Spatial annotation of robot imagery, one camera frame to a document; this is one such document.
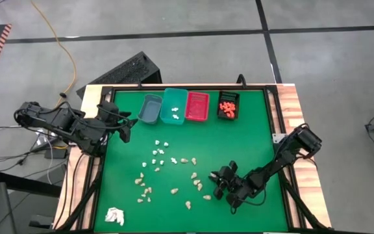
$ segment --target green tabletop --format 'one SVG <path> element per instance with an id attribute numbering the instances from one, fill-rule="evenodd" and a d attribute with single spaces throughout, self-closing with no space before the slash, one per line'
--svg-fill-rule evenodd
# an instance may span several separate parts
<path id="1" fill-rule="evenodd" d="M 273 157 L 273 146 L 267 107 L 263 91 L 233 91 L 240 94 L 240 113 L 235 121 L 220 120 L 216 115 L 219 92 L 208 91 L 210 109 L 206 122 L 186 120 L 183 125 L 155 125 L 138 122 L 131 131 L 131 141 L 124 144 L 115 134 L 108 141 L 105 169 L 95 218 L 95 232 L 256 232 L 286 231 L 286 216 L 281 188 L 277 176 L 267 185 L 266 202 L 255 207 L 243 204 L 236 214 L 231 214 L 225 197 L 210 201 L 204 195 L 212 195 L 216 185 L 209 180 L 211 171 L 218 171 L 235 160 L 238 174 L 244 176 L 258 166 L 264 166 Z M 163 91 L 119 91 L 115 103 L 121 111 L 131 111 L 131 118 L 139 113 L 146 94 L 163 95 Z M 154 156 L 157 148 L 164 155 Z M 178 164 L 171 163 L 174 157 Z M 197 165 L 181 164 L 180 159 L 197 159 Z M 141 197 L 145 187 L 135 185 L 134 180 L 143 172 L 151 202 Z M 193 185 L 190 176 L 197 172 L 203 184 L 201 191 Z M 170 190 L 178 188 L 172 195 Z M 263 193 L 252 202 L 262 200 Z M 188 210 L 186 201 L 191 201 Z M 105 222 L 109 208 L 124 210 L 125 223 Z"/>

